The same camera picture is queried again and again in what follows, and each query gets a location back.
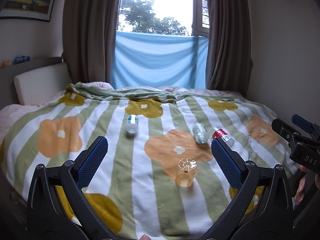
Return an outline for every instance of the blue cloth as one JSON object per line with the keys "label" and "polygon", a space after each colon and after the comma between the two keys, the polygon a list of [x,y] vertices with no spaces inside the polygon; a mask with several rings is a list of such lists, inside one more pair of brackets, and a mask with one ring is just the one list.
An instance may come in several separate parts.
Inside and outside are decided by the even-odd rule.
{"label": "blue cloth", "polygon": [[111,85],[205,88],[208,38],[117,31]]}

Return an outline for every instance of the white cushion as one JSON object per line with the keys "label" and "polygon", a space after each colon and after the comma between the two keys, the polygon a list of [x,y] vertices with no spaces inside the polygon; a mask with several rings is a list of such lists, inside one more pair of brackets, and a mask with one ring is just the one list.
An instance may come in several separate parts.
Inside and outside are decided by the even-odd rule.
{"label": "white cushion", "polygon": [[66,63],[37,68],[14,77],[21,105],[39,105],[71,83]]}

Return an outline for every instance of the window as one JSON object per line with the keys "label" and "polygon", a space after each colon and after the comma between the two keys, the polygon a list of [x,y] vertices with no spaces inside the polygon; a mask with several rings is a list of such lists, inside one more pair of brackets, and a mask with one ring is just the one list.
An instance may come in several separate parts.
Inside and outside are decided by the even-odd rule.
{"label": "window", "polygon": [[206,0],[121,0],[118,30],[208,36]]}

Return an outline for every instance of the tree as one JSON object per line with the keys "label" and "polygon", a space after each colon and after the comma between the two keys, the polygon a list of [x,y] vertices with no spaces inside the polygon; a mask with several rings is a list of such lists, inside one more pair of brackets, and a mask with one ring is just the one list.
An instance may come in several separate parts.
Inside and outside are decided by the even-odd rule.
{"label": "tree", "polygon": [[[132,32],[154,33],[166,35],[189,35],[187,28],[172,17],[159,19],[153,9],[154,0],[121,0],[119,15],[133,26]],[[124,29],[124,23],[119,23],[119,29]]]}

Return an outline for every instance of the framed picture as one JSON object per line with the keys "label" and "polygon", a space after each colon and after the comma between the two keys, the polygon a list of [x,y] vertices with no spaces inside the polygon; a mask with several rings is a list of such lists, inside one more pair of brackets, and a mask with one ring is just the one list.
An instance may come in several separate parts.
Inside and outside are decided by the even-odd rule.
{"label": "framed picture", "polygon": [[18,18],[50,22],[54,0],[7,0],[0,19]]}

